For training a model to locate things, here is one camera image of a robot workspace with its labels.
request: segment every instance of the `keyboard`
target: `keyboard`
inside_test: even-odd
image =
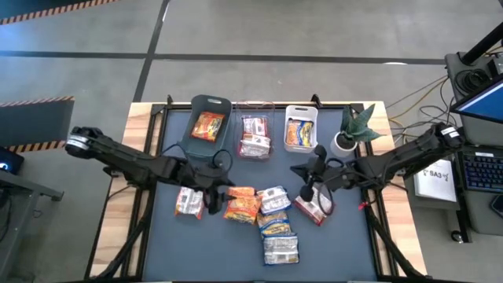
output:
[[[466,188],[503,193],[503,156],[493,153],[464,152],[462,154]]]

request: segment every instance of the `concrete floor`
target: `concrete floor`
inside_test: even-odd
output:
[[[0,51],[146,53],[161,3],[121,0],[0,26]],[[469,49],[502,15],[497,0],[171,0],[156,53],[442,59]],[[0,65],[0,101],[74,95],[72,126],[100,127],[119,140],[143,60],[0,57]],[[318,94],[322,100],[390,104],[442,75],[441,65],[155,60],[141,100],[214,94],[234,101],[290,101]],[[450,99],[448,84],[444,91]],[[438,91],[421,104],[442,105]],[[416,109],[400,117],[404,124],[424,119]],[[40,203],[44,215],[34,219],[15,273],[34,274],[36,282],[79,280],[109,178],[98,162],[62,150],[25,157],[26,178],[65,196],[59,204]],[[476,234],[473,244],[459,245],[449,239],[442,212],[414,208],[413,215],[430,275],[501,281],[503,237]]]

